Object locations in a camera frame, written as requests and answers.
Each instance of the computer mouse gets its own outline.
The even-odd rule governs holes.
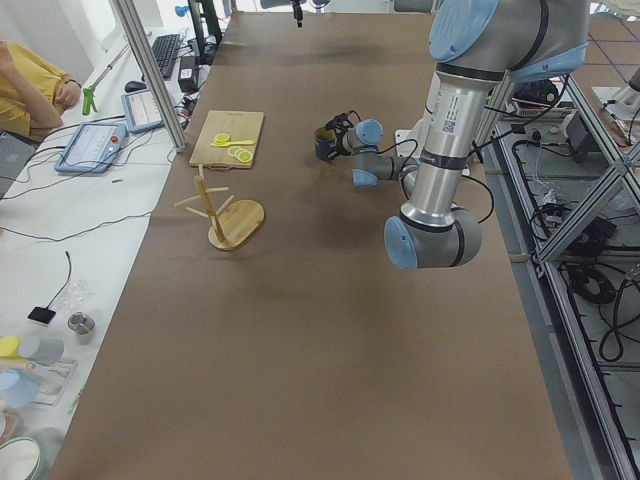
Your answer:
[[[130,82],[127,82],[127,84],[124,86],[124,91],[127,93],[131,93],[131,92],[137,92],[138,90],[144,90],[145,88],[147,88],[146,83],[139,82],[137,80],[131,80]]]

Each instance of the black cable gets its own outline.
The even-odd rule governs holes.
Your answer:
[[[491,209],[489,210],[489,213],[487,213],[482,220],[478,220],[478,223],[484,223],[487,220],[489,220],[489,218],[491,217],[491,215],[493,215],[493,212],[495,210],[495,205],[496,205],[496,200],[495,197],[493,196],[493,192],[491,191],[491,189],[489,188],[489,186],[487,184],[485,184],[484,182],[478,180],[477,178],[474,178],[470,175],[462,175],[462,178],[467,178],[473,182],[476,182],[478,185],[481,185],[482,188],[484,188],[487,192],[489,192],[489,197],[491,198]]]
[[[115,225],[116,223],[124,222],[125,220],[130,220],[132,218],[146,217],[148,215],[151,215],[152,211],[153,210],[150,210],[150,211],[148,211],[146,213],[142,213],[140,215],[127,215],[126,217],[119,218],[118,220],[108,220],[108,221],[105,221],[105,222],[102,222],[102,223],[96,225],[95,227],[87,228],[87,229],[82,230],[80,232],[73,233],[71,235],[67,235],[67,236],[61,237],[61,238],[52,238],[52,237],[45,237],[45,236],[40,236],[40,235],[31,235],[29,233],[18,232],[17,230],[13,230],[11,228],[7,228],[7,227],[3,227],[3,226],[0,226],[0,230],[4,230],[5,232],[13,233],[14,235],[20,235],[21,237],[33,238],[34,240],[43,240],[43,241],[47,241],[47,242],[59,243],[59,242],[64,242],[65,240],[69,240],[70,238],[79,237],[80,235],[84,235],[85,233],[93,232],[94,230],[98,230],[99,228],[108,227],[110,225]]]
[[[105,118],[99,118],[98,120],[91,120],[91,123],[105,122],[107,120],[116,120],[116,119],[123,119],[123,118],[125,118],[124,115],[114,115],[113,117],[105,117]],[[61,132],[63,130],[68,130],[69,128],[75,128],[80,125],[81,123],[74,123],[73,125],[65,125],[64,127],[56,128],[55,130],[52,130],[49,133],[47,133],[47,135],[42,139],[42,142],[44,142],[47,138],[49,138],[50,135],[53,135],[54,133]]]
[[[562,99],[562,96],[564,95],[564,92],[566,91],[568,85],[569,85],[569,75],[565,75],[564,83],[562,85],[562,90],[560,91],[560,94],[558,95],[558,98],[556,99],[556,101],[553,102],[552,104],[550,104],[548,107],[546,107],[542,112],[540,112],[535,117],[531,117],[529,120],[527,120],[526,122],[522,123],[521,126],[526,127],[527,125],[539,120],[541,117],[543,117],[544,115],[549,113],[560,102],[560,100]],[[483,143],[482,145],[480,145],[478,147],[478,149],[482,150],[483,148],[491,145],[492,143],[495,143],[498,140],[502,140],[507,135],[511,135],[512,133],[514,133],[513,129],[511,129],[511,130],[509,130],[507,132],[504,132],[503,134],[498,135],[497,137],[494,137],[491,140]]]
[[[351,114],[354,114],[356,116],[356,118],[358,119],[359,122],[362,121],[362,119],[360,118],[360,114],[358,112],[356,112],[355,110],[349,110],[349,113],[347,113],[347,117]]]
[[[545,205],[542,205],[541,207],[536,207],[533,214],[529,218],[529,227],[531,227],[531,235],[536,240],[540,240],[543,242],[548,240],[549,237],[551,236],[551,230],[549,229],[549,226],[544,222],[544,219],[541,218],[541,216],[542,215],[559,216],[563,213],[570,212],[571,209],[568,208],[567,205],[568,203],[547,203]],[[533,228],[533,225],[534,225],[533,222],[536,220],[536,218],[540,219],[540,222],[537,223],[536,225],[542,228],[542,231],[544,232],[546,237],[540,237],[536,235]]]
[[[58,293],[56,293],[53,296],[53,298],[51,299],[49,304],[46,306],[47,309],[49,309],[49,307],[51,307],[51,304],[53,303],[53,301],[56,298],[58,298],[58,295],[60,295],[62,293],[62,290],[64,290],[65,287],[67,285],[69,285],[69,280],[71,279],[71,255],[69,255],[69,252],[64,252],[64,254],[67,256],[67,262],[69,263],[69,272],[67,273],[67,279],[64,281],[64,285],[62,285],[62,287],[60,287],[60,290],[58,290]]]
[[[480,163],[484,165],[484,157],[482,156],[482,152],[478,148],[478,144],[476,143],[475,140],[473,140],[471,142],[471,146],[473,147],[473,152],[477,155],[478,160],[480,161]]]
[[[618,288],[618,292],[616,294],[616,299],[614,301],[614,305],[613,305],[613,316],[612,316],[612,320],[611,323],[607,322],[604,318],[604,315],[602,314],[601,310],[598,309],[598,311],[600,312],[600,317],[602,318],[602,320],[609,326],[609,330],[602,336],[602,339],[600,340],[600,345],[598,346],[598,353],[600,354],[600,356],[602,357],[602,359],[605,362],[617,362],[618,360],[620,360],[622,358],[622,356],[624,355],[624,344],[622,343],[622,338],[626,338],[627,340],[634,342],[634,343],[640,343],[640,340],[638,340],[637,338],[633,338],[629,335],[626,335],[622,332],[620,332],[620,330],[628,325],[631,325],[635,322],[637,322],[638,320],[640,320],[640,313],[638,313],[635,317],[633,317],[631,320],[628,320],[624,323],[619,324],[618,323],[618,314],[620,311],[620,302],[622,301],[622,296],[624,294],[624,291],[627,288],[627,284],[629,283],[629,280],[627,278],[624,278],[622,280],[622,283],[620,284],[620,287]],[[636,289],[638,290],[638,292],[640,292],[640,286],[634,282],[634,284],[636,285]],[[617,347],[617,353],[615,355],[613,355],[612,357],[608,357],[605,354],[605,345],[609,339],[609,337],[613,335],[613,338],[616,342],[616,347]]]
[[[135,141],[137,141],[138,139],[140,139],[140,138],[142,138],[142,137],[146,136],[146,135],[147,135],[147,133],[151,133],[151,135],[149,135],[149,137],[148,137],[144,142],[142,142],[140,145],[136,145],[135,147],[133,147],[131,150],[129,150],[129,151],[127,152],[127,157],[124,159],[124,161],[123,161],[122,163],[117,163],[117,164],[116,164],[116,163],[114,163],[114,164],[113,164],[113,166],[114,166],[114,167],[124,167],[124,166],[129,162],[129,158],[131,157],[131,154],[132,154],[132,153],[133,153],[137,148],[143,147],[143,146],[145,146],[147,143],[149,143],[149,142],[151,141],[151,137],[153,137],[153,132],[155,132],[155,130],[156,130],[156,129],[154,128],[154,129],[150,130],[149,132],[145,132],[143,135],[140,135],[139,137],[136,137],[136,138],[135,138],[135,140],[133,140],[133,141],[131,142],[131,144],[130,144],[130,145],[133,145],[133,142],[135,142]]]
[[[632,325],[634,323],[636,323],[638,320],[640,320],[640,313],[638,313],[637,315],[635,315],[634,317],[632,317],[630,320],[627,320],[625,322],[620,323],[619,322],[619,312],[620,312],[620,303],[622,301],[622,296],[624,295],[625,291],[628,288],[634,287],[636,288],[636,290],[638,292],[640,292],[640,284],[636,281],[636,280],[628,280],[626,277],[622,280],[622,282],[620,283],[620,286],[617,289],[614,289],[613,284],[611,283],[610,280],[606,279],[606,277],[604,277],[604,274],[601,274],[602,277],[600,277],[600,280],[602,280],[603,278],[606,279],[606,282],[602,282],[602,281],[598,281],[599,284],[599,288],[601,289],[600,294],[589,294],[589,295],[584,295],[584,290],[586,290],[586,286],[583,289],[583,293],[577,292],[575,290],[575,285],[576,282],[584,282],[586,280],[585,278],[581,278],[579,275],[580,271],[583,271],[585,268],[587,269],[587,271],[589,269],[593,269],[595,266],[601,266],[601,267],[605,267],[611,270],[614,270],[622,275],[627,275],[627,272],[625,272],[624,270],[614,266],[614,265],[610,265],[604,262],[597,262],[597,261],[593,261],[593,262],[589,262],[589,263],[577,263],[575,265],[575,267],[573,268],[573,273],[572,270],[568,267],[569,262],[562,262],[562,264],[559,267],[559,271],[562,272],[567,272],[567,274],[569,274],[569,278],[570,278],[570,283],[567,284],[566,280],[564,279],[564,276],[562,276],[563,281],[565,281],[565,285],[567,286],[567,292],[570,293],[572,296],[575,293],[578,293],[580,296],[582,296],[583,298],[585,298],[585,300],[591,302],[591,303],[595,303],[598,305],[598,315],[600,316],[600,319],[602,320],[602,322],[604,322],[605,325],[607,325],[607,327],[609,327],[609,329],[604,333],[604,335],[602,336],[602,338],[600,339],[600,342],[598,344],[598,354],[600,355],[600,357],[609,363],[613,363],[613,362],[617,362],[618,360],[620,360],[622,358],[622,356],[624,355],[624,344],[622,342],[622,339],[627,339],[631,342],[634,343],[640,343],[640,339],[638,338],[634,338],[626,333],[622,332],[622,329],[625,327],[628,327],[629,325]],[[611,322],[609,322],[604,315],[604,312],[602,310],[604,305],[607,304],[611,304],[613,302],[613,310],[612,310],[612,320]],[[615,344],[616,344],[616,353],[613,356],[608,356],[605,353],[605,347],[607,342],[609,341],[609,339],[611,338],[611,336],[613,335],[613,339],[615,340]]]
[[[635,212],[635,213],[631,213],[629,215],[619,215],[617,217],[606,217],[606,219],[611,221],[611,220],[619,220],[621,218],[637,217],[638,215],[639,215],[638,212]]]
[[[58,147],[47,147],[47,148],[43,148],[42,150],[38,150],[37,152],[34,152],[33,154],[29,155],[29,158],[27,158],[25,165],[27,163],[29,163],[33,158],[36,157],[36,155],[39,155],[42,152],[45,152],[47,150],[63,150],[65,147],[62,146],[58,146]],[[31,181],[31,167],[37,167],[38,165],[42,165],[43,163],[47,162],[51,157],[53,157],[54,155],[59,155],[60,152],[56,152],[53,155],[49,155],[47,158],[45,158],[44,160],[42,160],[41,162],[38,163],[34,163],[32,165],[29,165],[27,167],[27,179],[26,180],[18,180],[18,177],[16,178],[12,178],[12,177],[5,177],[4,175],[0,175],[0,178],[4,178],[5,180],[11,180],[12,182],[16,182],[16,183],[29,183]]]
[[[140,136],[138,136],[138,137],[134,138],[134,139],[131,141],[131,143],[128,143],[127,145],[125,145],[124,147],[122,147],[120,150],[116,150],[116,151],[114,151],[114,152],[110,153],[107,157],[105,157],[105,160],[104,160],[104,161],[102,161],[102,162],[97,162],[97,163],[96,163],[96,165],[95,165],[94,167],[92,167],[91,169],[89,169],[89,170],[87,170],[87,171],[84,171],[84,172],[78,172],[78,173],[77,173],[77,174],[75,174],[75,175],[71,175],[71,176],[68,176],[68,177],[62,178],[62,179],[57,180],[57,181],[55,181],[55,182],[53,182],[53,183],[50,183],[50,184],[48,184],[48,185],[43,185],[43,186],[41,186],[41,187],[33,187],[33,188],[30,188],[30,189],[28,189],[28,190],[25,190],[24,192],[20,192],[20,193],[18,193],[18,194],[16,194],[16,195],[13,195],[12,197],[3,197],[3,198],[2,198],[2,200],[14,200],[14,199],[19,198],[19,197],[21,197],[21,196],[23,196],[23,195],[26,195],[27,193],[35,192],[35,191],[37,191],[37,190],[44,190],[44,189],[46,189],[46,188],[51,188],[51,187],[54,187],[54,186],[56,186],[56,185],[59,185],[59,184],[61,184],[61,183],[63,183],[63,182],[68,182],[69,180],[73,180],[74,178],[81,177],[82,175],[90,174],[90,173],[92,173],[94,170],[96,170],[97,168],[99,168],[99,167],[101,167],[102,165],[104,165],[105,163],[108,163],[108,162],[107,162],[107,160],[108,160],[111,156],[113,156],[113,155],[118,155],[118,154],[120,154],[120,153],[124,152],[124,150],[125,150],[125,149],[127,149],[127,148],[131,147],[135,142],[137,142],[137,141],[138,141],[140,138],[142,138],[142,137],[144,137],[144,135],[140,135]]]
[[[491,112],[496,112],[496,113],[501,113],[503,115],[509,115],[510,117],[515,117],[515,118],[530,118],[528,116],[524,116],[524,115],[520,115],[518,113],[514,113],[514,112],[507,112],[506,110],[500,110],[499,108],[493,108],[490,107],[489,105],[485,105],[483,107],[485,110],[489,110]]]
[[[394,143],[390,147],[379,151],[378,154],[387,153],[389,150],[391,150],[393,148],[396,148],[397,146],[402,145],[402,144],[407,143],[407,142],[413,142],[415,144],[415,146],[413,147],[413,150],[411,150],[411,153],[409,154],[409,157],[407,157],[407,158],[413,157],[413,154],[416,153],[416,150],[418,149],[418,141],[415,138],[408,138],[406,140],[402,140],[401,142]]]

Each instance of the dark mug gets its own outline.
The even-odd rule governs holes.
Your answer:
[[[336,134],[333,130],[317,128],[314,132],[316,157],[320,160],[329,160],[329,154],[336,148]]]

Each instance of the wooden cutting board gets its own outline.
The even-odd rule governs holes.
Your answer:
[[[264,112],[235,112],[223,110],[209,110],[200,136],[193,149],[189,165],[212,168],[251,168],[255,161],[260,130],[264,120]],[[253,140],[254,145],[243,145],[254,158],[248,163],[242,163],[230,156],[228,147],[213,147],[211,142],[218,133],[228,133],[231,140]]]

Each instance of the tablet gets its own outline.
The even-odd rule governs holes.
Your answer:
[[[160,110],[151,90],[125,93],[122,95],[122,107],[127,119],[127,129],[131,133],[144,132],[162,125]]]
[[[126,136],[127,128],[120,123],[81,123],[54,168],[61,173],[104,173]]]

